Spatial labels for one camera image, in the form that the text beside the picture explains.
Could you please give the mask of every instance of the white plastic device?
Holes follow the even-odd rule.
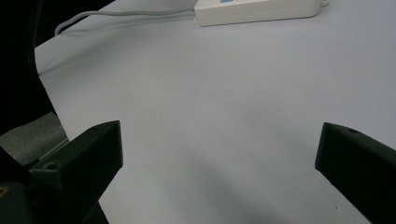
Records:
[[[198,0],[195,22],[201,26],[313,17],[329,0]]]

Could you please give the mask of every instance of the cable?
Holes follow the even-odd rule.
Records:
[[[92,16],[92,15],[102,15],[102,16],[116,16],[116,17],[123,17],[123,16],[169,16],[174,15],[182,12],[187,11],[194,11],[194,7],[183,7],[183,8],[176,8],[171,10],[165,11],[126,11],[126,12],[109,12],[109,11],[86,11],[77,14],[75,17],[68,21],[64,21],[59,24],[55,29],[55,35],[58,35],[61,30],[81,18]]]

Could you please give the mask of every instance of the power strip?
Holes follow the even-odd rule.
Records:
[[[195,22],[201,26],[313,17],[329,0],[198,0]]]

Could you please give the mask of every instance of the white cable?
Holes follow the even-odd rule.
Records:
[[[58,35],[60,31],[65,27],[68,26],[81,18],[91,16],[91,15],[102,15],[102,16],[116,16],[116,17],[123,17],[123,16],[169,16],[174,15],[182,12],[187,11],[194,11],[194,7],[183,7],[183,8],[176,8],[171,10],[165,11],[126,11],[126,12],[108,12],[108,11],[86,11],[77,14],[75,17],[68,21],[64,21],[59,24],[55,29],[55,35]]]

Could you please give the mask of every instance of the table surface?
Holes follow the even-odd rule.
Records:
[[[117,0],[163,10],[193,0]],[[112,224],[369,223],[317,170],[323,122],[396,148],[396,2],[331,0],[313,18],[200,27],[91,16],[36,48],[70,139],[121,123]]]

